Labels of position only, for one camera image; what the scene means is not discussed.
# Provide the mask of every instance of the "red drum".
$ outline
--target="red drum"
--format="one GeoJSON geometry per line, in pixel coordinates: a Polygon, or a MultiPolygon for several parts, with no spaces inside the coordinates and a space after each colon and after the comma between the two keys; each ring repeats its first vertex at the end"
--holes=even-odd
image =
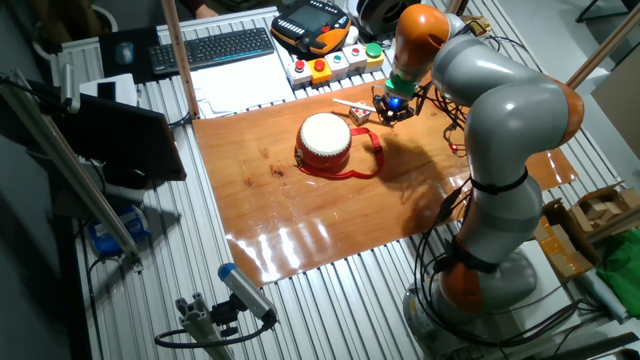
{"type": "Polygon", "coordinates": [[[349,125],[340,117],[319,113],[307,118],[298,130],[296,138],[296,161],[300,171],[305,174],[327,179],[370,179],[376,176],[384,166],[384,154],[380,139],[367,128],[349,129],[349,125]],[[344,167],[351,150],[351,137],[368,134],[374,147],[378,169],[371,174],[355,170],[336,173],[344,167]]]}

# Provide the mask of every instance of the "gray floor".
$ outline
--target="gray floor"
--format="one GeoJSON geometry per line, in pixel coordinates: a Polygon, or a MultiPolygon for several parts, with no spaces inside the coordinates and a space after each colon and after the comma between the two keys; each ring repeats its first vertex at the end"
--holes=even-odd
{"type": "MultiPolygon", "coordinates": [[[[498,0],[515,24],[526,45],[536,54],[544,71],[567,81],[599,44],[623,21],[624,17],[587,21],[574,20],[588,0],[498,0]]],[[[624,11],[618,0],[601,0],[589,16],[624,11]]],[[[593,100],[591,91],[611,71],[615,63],[640,41],[640,29],[634,29],[620,46],[605,59],[578,88],[585,101],[584,127],[591,133],[627,186],[640,188],[640,160],[593,100]]]]}

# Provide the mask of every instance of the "drumstick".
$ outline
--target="drumstick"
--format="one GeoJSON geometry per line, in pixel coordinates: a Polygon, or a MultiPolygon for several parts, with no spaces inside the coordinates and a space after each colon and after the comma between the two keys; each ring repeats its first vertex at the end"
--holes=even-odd
{"type": "Polygon", "coordinates": [[[358,103],[353,103],[351,101],[333,99],[333,102],[337,102],[338,104],[342,104],[342,105],[351,106],[353,108],[360,109],[360,110],[366,110],[366,111],[372,112],[372,113],[376,112],[376,109],[372,108],[371,106],[362,105],[362,104],[358,104],[358,103]]]}

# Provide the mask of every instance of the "keyboard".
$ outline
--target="keyboard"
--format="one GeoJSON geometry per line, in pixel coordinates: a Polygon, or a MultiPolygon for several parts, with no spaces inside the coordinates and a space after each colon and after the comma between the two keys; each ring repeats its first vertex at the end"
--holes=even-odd
{"type": "MultiPolygon", "coordinates": [[[[273,44],[264,28],[233,31],[226,34],[184,42],[191,70],[225,65],[272,54],[273,44]]],[[[178,65],[173,46],[156,45],[149,48],[151,67],[155,75],[177,74],[178,65]]]]}

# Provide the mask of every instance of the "orange button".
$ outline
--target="orange button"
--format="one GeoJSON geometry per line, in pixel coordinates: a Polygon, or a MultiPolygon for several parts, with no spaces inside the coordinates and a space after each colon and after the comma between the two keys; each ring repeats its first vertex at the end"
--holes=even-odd
{"type": "Polygon", "coordinates": [[[324,71],[324,65],[325,65],[324,64],[324,60],[318,59],[318,60],[316,60],[315,64],[313,64],[313,68],[316,71],[324,71]]]}

